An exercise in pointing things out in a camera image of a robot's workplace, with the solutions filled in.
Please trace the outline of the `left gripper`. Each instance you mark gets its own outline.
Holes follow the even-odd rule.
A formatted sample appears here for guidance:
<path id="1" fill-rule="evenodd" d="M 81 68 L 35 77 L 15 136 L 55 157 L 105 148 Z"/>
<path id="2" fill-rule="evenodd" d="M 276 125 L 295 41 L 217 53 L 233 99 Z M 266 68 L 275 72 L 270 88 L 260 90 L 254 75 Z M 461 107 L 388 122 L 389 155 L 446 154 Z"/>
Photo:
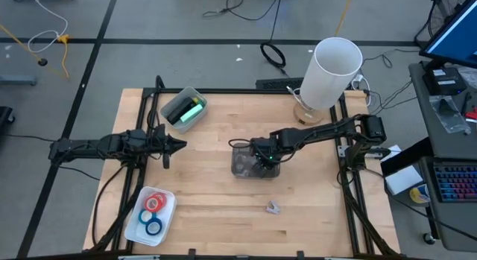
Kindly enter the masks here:
<path id="1" fill-rule="evenodd" d="M 170 168 L 171 154 L 178 152 L 187 146 L 187 141 L 179 140 L 174 137 L 169 138 L 165 134 L 165 125 L 159 124 L 154 128 L 148 141 L 148 156 L 155 160 L 162 160 L 164 169 Z"/>

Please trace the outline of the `black stapler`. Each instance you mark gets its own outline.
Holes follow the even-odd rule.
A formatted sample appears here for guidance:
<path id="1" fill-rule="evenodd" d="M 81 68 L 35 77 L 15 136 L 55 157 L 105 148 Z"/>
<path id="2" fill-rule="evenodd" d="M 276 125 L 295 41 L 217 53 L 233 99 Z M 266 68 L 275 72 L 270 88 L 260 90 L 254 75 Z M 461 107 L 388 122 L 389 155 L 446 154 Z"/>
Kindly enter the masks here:
<path id="1" fill-rule="evenodd" d="M 192 98 L 185 98 L 177 107 L 175 107 L 167 116 L 170 124 L 177 123 L 180 118 L 196 105 Z"/>

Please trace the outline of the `mint green stapler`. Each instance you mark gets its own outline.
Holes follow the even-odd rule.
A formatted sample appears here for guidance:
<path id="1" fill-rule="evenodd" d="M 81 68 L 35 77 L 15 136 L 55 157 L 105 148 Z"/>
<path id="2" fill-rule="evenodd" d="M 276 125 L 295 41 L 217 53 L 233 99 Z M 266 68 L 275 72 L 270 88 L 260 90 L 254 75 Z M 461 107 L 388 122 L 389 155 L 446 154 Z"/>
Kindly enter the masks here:
<path id="1" fill-rule="evenodd" d="M 184 113 L 180 117 L 180 121 L 183 122 L 183 123 L 186 123 L 186 122 L 192 120 L 196 115 L 201 113 L 202 110 L 203 110 L 203 106 L 201 104 L 197 104 L 194 107 L 192 107 L 189 111 Z"/>

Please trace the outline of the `red cup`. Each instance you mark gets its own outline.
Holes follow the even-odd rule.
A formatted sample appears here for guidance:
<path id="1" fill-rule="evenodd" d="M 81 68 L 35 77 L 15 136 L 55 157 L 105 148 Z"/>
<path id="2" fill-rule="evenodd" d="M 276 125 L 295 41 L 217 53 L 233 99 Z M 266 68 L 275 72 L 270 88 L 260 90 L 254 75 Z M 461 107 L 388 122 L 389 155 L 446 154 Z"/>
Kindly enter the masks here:
<path id="1" fill-rule="evenodd" d="M 151 213 L 158 212 L 163 206 L 163 198 L 158 194 L 148 197 L 145 201 L 145 209 Z"/>

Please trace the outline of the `light grey plastic bin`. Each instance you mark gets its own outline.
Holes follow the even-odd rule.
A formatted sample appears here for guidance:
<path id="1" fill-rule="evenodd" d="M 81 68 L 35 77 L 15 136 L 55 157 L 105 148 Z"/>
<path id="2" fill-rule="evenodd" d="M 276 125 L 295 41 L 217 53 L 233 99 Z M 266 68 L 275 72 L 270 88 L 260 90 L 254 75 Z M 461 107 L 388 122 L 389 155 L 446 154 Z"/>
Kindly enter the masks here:
<path id="1" fill-rule="evenodd" d="M 160 114 L 163 118 L 167 120 L 167 116 L 169 113 L 177 107 L 185 98 L 198 98 L 200 104 L 203 106 L 203 110 L 201 113 L 196 115 L 192 120 L 183 123 L 180 120 L 175 124 L 170 124 L 175 130 L 178 131 L 180 134 L 184 134 L 188 130 L 190 130 L 195 124 L 197 124 L 208 112 L 208 102 L 202 94 L 200 94 L 196 89 L 193 87 L 186 87 L 182 89 L 176 96 L 174 96 L 164 107 L 160 109 Z"/>

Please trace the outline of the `transparent grey plastic bin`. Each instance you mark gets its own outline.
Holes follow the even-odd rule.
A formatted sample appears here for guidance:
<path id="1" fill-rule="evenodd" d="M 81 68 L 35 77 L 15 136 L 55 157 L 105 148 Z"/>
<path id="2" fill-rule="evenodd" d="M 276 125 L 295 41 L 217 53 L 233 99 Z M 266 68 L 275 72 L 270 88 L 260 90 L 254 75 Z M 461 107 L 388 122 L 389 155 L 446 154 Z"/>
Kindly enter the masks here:
<path id="1" fill-rule="evenodd" d="M 239 142 L 233 145 L 232 152 L 232 174 L 237 178 L 242 179 L 274 179 L 274 178 L 253 178 L 249 176 L 251 167 L 253 165 L 253 156 L 257 155 L 253 152 L 251 145 L 245 142 Z"/>

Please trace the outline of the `black keyboard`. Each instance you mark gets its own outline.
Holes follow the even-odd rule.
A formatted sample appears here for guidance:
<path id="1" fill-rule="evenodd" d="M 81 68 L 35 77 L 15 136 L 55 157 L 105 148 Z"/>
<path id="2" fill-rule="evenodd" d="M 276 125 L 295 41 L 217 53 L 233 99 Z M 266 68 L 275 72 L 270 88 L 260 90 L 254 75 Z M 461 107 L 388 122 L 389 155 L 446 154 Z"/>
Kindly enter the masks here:
<path id="1" fill-rule="evenodd" d="M 296 78 L 277 78 L 277 79 L 262 79 L 256 81 L 257 89 L 297 89 L 301 87 L 303 82 L 302 77 Z"/>

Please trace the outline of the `white plastic bin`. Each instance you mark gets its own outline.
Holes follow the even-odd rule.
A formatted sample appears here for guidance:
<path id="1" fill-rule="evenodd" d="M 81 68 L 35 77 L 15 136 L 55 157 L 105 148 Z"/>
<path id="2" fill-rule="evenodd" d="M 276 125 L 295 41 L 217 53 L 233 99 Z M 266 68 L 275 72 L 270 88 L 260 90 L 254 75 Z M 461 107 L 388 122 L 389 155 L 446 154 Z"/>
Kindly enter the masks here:
<path id="1" fill-rule="evenodd" d="M 145 225 L 139 222 L 139 213 L 145 209 L 145 201 L 148 197 L 162 192 L 167 196 L 167 203 L 158 212 L 154 212 L 155 218 L 162 221 L 162 232 L 159 235 L 151 236 L 145 231 Z M 171 226 L 172 218 L 176 209 L 177 201 L 174 194 L 158 188 L 145 186 L 139 193 L 132 214 L 128 221 L 124 236 L 128 241 L 155 247 L 164 242 Z"/>

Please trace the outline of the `white shade table lamp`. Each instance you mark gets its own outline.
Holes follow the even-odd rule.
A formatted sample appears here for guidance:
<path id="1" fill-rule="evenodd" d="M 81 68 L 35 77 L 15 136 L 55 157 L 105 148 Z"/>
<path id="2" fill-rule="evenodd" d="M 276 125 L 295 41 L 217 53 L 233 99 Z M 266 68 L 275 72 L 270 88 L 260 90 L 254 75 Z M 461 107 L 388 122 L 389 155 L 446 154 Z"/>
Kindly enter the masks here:
<path id="1" fill-rule="evenodd" d="M 300 87 L 291 92 L 297 100 L 294 117 L 298 122 L 306 126 L 318 124 L 325 112 L 335 106 L 362 62 L 361 50 L 348 39 L 330 37 L 319 42 Z"/>

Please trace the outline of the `power strip with plugs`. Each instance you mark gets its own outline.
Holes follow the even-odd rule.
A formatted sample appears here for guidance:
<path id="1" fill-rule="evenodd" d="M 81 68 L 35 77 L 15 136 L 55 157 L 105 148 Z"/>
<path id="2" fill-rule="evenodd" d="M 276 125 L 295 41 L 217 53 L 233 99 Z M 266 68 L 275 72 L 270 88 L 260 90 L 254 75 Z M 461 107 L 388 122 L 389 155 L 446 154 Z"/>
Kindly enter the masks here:
<path id="1" fill-rule="evenodd" d="M 360 88 L 361 84 L 365 85 L 364 89 Z M 370 84 L 367 79 L 362 74 L 357 74 L 353 80 L 350 82 L 351 88 L 353 90 L 362 90 L 365 95 L 367 96 L 367 106 L 371 104 L 371 97 L 370 97 Z"/>

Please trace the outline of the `white cardboard box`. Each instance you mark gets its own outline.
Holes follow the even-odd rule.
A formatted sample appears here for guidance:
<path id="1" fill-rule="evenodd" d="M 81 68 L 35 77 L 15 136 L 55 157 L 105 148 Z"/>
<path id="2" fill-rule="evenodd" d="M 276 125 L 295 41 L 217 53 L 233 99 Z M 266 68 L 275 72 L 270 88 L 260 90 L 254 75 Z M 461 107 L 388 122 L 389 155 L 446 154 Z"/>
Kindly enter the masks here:
<path id="1" fill-rule="evenodd" d="M 401 193 L 423 181 L 420 173 L 412 165 L 397 171 L 385 178 L 388 190 L 392 195 Z"/>

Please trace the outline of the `grey desk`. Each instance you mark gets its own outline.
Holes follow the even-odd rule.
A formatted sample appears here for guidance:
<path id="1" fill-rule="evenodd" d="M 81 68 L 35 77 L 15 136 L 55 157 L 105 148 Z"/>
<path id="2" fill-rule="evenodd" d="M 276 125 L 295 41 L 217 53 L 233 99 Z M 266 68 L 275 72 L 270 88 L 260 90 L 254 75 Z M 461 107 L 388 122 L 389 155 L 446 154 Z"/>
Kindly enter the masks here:
<path id="1" fill-rule="evenodd" d="M 469 135 L 462 132 L 448 133 L 429 103 L 429 92 L 423 81 L 425 70 L 422 64 L 412 63 L 408 66 L 408 70 L 428 133 L 426 141 L 429 143 L 429 149 L 432 150 L 430 156 L 419 161 L 419 165 L 428 183 L 433 216 L 443 223 L 477 237 L 477 202 L 444 203 L 440 201 L 437 181 L 430 170 L 432 159 L 454 164 L 477 163 L 477 127 L 471 124 Z M 437 232 L 446 249 L 477 253 L 477 240 L 443 226 L 438 226 Z"/>

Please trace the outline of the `clear plastic bag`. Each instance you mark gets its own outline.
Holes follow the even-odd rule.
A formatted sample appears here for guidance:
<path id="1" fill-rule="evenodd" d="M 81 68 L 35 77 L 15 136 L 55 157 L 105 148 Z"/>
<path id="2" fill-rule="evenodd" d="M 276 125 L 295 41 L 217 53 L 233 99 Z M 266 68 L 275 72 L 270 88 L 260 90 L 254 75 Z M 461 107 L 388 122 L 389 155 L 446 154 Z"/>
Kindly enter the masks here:
<path id="1" fill-rule="evenodd" d="M 447 133 L 463 132 L 466 135 L 471 133 L 470 126 L 456 107 L 451 96 L 432 95 L 429 97 L 429 103 Z"/>

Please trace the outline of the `black mini computer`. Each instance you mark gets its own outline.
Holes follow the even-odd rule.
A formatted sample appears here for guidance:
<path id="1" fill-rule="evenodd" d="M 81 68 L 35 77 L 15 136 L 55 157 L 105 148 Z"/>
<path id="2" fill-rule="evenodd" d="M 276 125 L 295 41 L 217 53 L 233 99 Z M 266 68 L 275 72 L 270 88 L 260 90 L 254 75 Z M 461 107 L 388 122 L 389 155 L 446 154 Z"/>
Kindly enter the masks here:
<path id="1" fill-rule="evenodd" d="M 458 95 L 467 88 L 456 68 L 428 70 L 423 80 L 430 95 Z"/>

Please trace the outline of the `black floor fan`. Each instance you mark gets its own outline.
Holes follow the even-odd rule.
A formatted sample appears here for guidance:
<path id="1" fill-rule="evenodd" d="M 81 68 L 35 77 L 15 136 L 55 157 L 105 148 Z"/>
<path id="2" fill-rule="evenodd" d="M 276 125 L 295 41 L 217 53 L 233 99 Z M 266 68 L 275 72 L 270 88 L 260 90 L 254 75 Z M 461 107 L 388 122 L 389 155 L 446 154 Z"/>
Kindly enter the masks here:
<path id="1" fill-rule="evenodd" d="M 466 0 L 431 0 L 432 6 L 422 28 L 414 35 L 414 43 L 423 48 L 425 42 L 418 39 L 426 31 L 432 38 L 464 5 Z"/>

